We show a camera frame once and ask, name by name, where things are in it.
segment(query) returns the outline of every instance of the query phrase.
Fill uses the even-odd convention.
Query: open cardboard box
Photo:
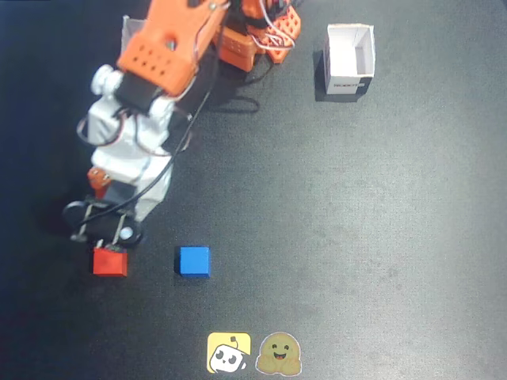
[[[327,25],[324,78],[328,94],[364,94],[375,74],[373,26]]]

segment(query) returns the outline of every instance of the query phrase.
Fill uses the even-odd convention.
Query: blue block
[[[181,247],[180,274],[183,277],[211,276],[211,257],[208,247]]]

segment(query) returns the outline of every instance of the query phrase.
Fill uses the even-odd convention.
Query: emoji icon
[[[255,368],[263,374],[297,376],[301,373],[301,348],[298,341],[285,332],[267,336],[262,341]]]
[[[208,337],[208,372],[233,373],[246,368],[252,340],[244,332],[213,332]]]

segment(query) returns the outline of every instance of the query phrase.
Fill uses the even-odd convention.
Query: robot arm
[[[220,1],[189,8],[187,0],[152,0],[146,23],[117,62],[125,73],[120,102],[147,112],[158,89],[169,97],[185,91],[229,7]]]
[[[219,39],[229,1],[202,0],[196,7],[188,7],[188,0],[152,0],[143,27],[118,59],[120,69],[103,66],[92,81],[93,93],[101,98],[79,124],[78,134],[96,147],[90,170],[96,193],[94,198],[73,202],[64,210],[65,219],[76,230],[76,240],[119,246],[139,241],[140,222],[163,201],[170,186],[177,152],[171,155],[162,144],[169,137],[167,127],[175,104],[192,86],[199,60],[211,41],[220,45],[221,59],[233,64],[247,62],[237,65],[243,70],[251,70],[255,53],[265,52],[269,43],[266,31],[278,31],[278,37],[272,39],[278,59],[283,60],[281,53],[289,49],[282,36],[293,46],[299,29],[281,32],[280,23],[276,28],[269,20],[275,17],[268,17],[266,10],[278,10],[283,4],[290,8],[285,10],[284,25],[299,18],[288,0],[273,1],[242,0],[248,34],[227,34],[229,29],[222,27],[223,38]],[[85,125],[86,138],[81,134]]]

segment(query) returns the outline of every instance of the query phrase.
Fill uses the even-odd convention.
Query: red block
[[[104,277],[127,277],[128,254],[106,248],[93,249],[93,273]]]

